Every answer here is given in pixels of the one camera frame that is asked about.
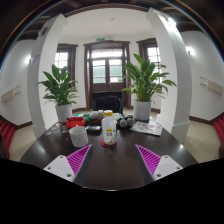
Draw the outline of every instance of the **potted plant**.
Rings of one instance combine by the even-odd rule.
[[[159,96],[164,98],[162,96],[164,94],[163,89],[168,93],[168,88],[164,84],[169,86],[176,86],[176,84],[171,80],[164,80],[161,83],[156,83],[160,77],[166,78],[169,73],[153,73],[154,69],[156,67],[158,67],[158,69],[166,68],[166,66],[156,66],[155,63],[150,63],[150,60],[144,61],[139,55],[133,55],[140,64],[140,68],[133,65],[131,62],[125,64],[123,69],[127,71],[127,75],[123,78],[130,78],[133,84],[128,88],[122,89],[122,91],[129,91],[130,94],[136,94],[136,99],[134,100],[134,119],[149,120],[153,94],[159,93],[161,94]]]
[[[76,97],[77,89],[75,87],[69,88],[69,85],[72,82],[77,82],[71,80],[70,72],[68,72],[68,68],[65,66],[59,70],[54,64],[52,65],[52,75],[48,72],[43,72],[47,77],[46,81],[38,82],[36,84],[43,84],[46,86],[44,99],[47,99],[47,102],[56,103],[56,112],[58,116],[59,122],[65,122],[67,118],[72,117],[72,103],[76,103],[72,98]]]

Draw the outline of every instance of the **chair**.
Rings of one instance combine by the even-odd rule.
[[[93,110],[112,110],[113,113],[122,114],[122,92],[93,93]]]

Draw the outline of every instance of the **ceiling light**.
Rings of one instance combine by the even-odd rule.
[[[186,47],[186,51],[187,51],[187,53],[190,55],[194,55],[194,50],[193,50],[193,48],[191,48],[191,47]]]

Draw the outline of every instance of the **door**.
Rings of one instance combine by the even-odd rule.
[[[96,59],[92,60],[91,65],[91,94],[95,92],[121,91],[126,87],[123,81],[122,59]],[[126,92],[123,92],[123,106],[126,106]]]

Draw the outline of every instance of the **bottle cap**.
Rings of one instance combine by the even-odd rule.
[[[113,115],[113,111],[112,110],[105,110],[104,111],[104,116],[112,116]]]

